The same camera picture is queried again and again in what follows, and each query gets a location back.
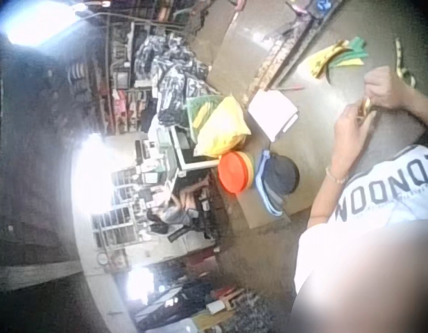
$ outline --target white t-shirt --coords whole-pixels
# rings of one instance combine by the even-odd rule
[[[294,282],[299,292],[315,266],[355,237],[392,223],[428,219],[428,148],[409,146],[352,177],[328,223],[300,237]]]

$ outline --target bracelet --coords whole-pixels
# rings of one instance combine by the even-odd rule
[[[337,179],[337,178],[335,178],[333,175],[332,175],[332,173],[331,173],[331,171],[329,171],[329,167],[327,166],[326,167],[326,175],[329,177],[329,178],[331,178],[334,182],[336,182],[337,184],[339,184],[339,185],[342,185],[342,184],[345,184],[346,183],[346,180],[348,180],[348,176],[346,176],[346,177],[344,177],[343,179]]]

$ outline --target clothing pile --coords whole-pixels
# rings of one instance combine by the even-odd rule
[[[225,333],[270,332],[274,316],[269,302],[250,289],[235,300],[234,316],[221,324]]]
[[[135,77],[150,80],[163,126],[189,127],[186,99],[217,94],[206,82],[208,68],[182,37],[151,35],[135,55]]]

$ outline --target stack of caps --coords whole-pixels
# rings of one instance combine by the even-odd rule
[[[240,193],[254,182],[254,163],[247,153],[233,151],[223,155],[218,169],[220,183],[230,193]]]
[[[263,185],[273,207],[282,210],[283,197],[294,192],[300,181],[297,165],[286,156],[271,154],[263,171]]]
[[[269,213],[283,215],[283,198],[296,190],[299,180],[298,168],[291,159],[263,151],[255,184]]]

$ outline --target white paper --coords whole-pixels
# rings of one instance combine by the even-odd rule
[[[298,118],[297,107],[277,90],[259,90],[248,111],[272,142],[278,133],[286,132]]]

